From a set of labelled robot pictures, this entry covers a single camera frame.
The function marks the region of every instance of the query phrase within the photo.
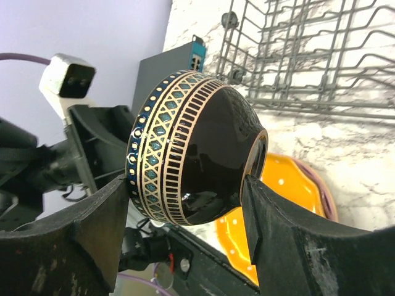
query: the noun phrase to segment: metal wire rack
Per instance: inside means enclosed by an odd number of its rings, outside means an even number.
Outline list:
[[[232,0],[216,75],[257,109],[395,119],[391,2]]]

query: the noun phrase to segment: white wall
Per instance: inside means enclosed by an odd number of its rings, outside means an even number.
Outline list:
[[[0,52],[81,57],[97,69],[92,99],[131,106],[139,61],[162,52],[171,5],[172,0],[1,0]],[[38,90],[43,70],[28,62],[0,62],[0,116],[51,145],[64,135]],[[48,194],[44,215],[66,205],[58,192]]]

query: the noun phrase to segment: screw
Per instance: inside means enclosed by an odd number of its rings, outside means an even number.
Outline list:
[[[187,273],[189,268],[191,267],[189,260],[184,258],[180,262],[180,268],[183,271],[183,273]]]

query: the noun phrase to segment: yellow plate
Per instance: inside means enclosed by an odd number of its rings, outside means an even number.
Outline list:
[[[325,217],[318,187],[292,161],[291,157],[267,154],[264,183],[286,199]],[[215,221],[218,240],[232,267],[258,286],[255,266],[249,258],[241,207]]]

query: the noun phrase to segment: patterned bowl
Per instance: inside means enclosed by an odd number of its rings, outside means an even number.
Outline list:
[[[197,225],[241,204],[246,174],[262,174],[267,132],[226,83],[179,71],[136,117],[126,159],[130,198],[146,217]]]

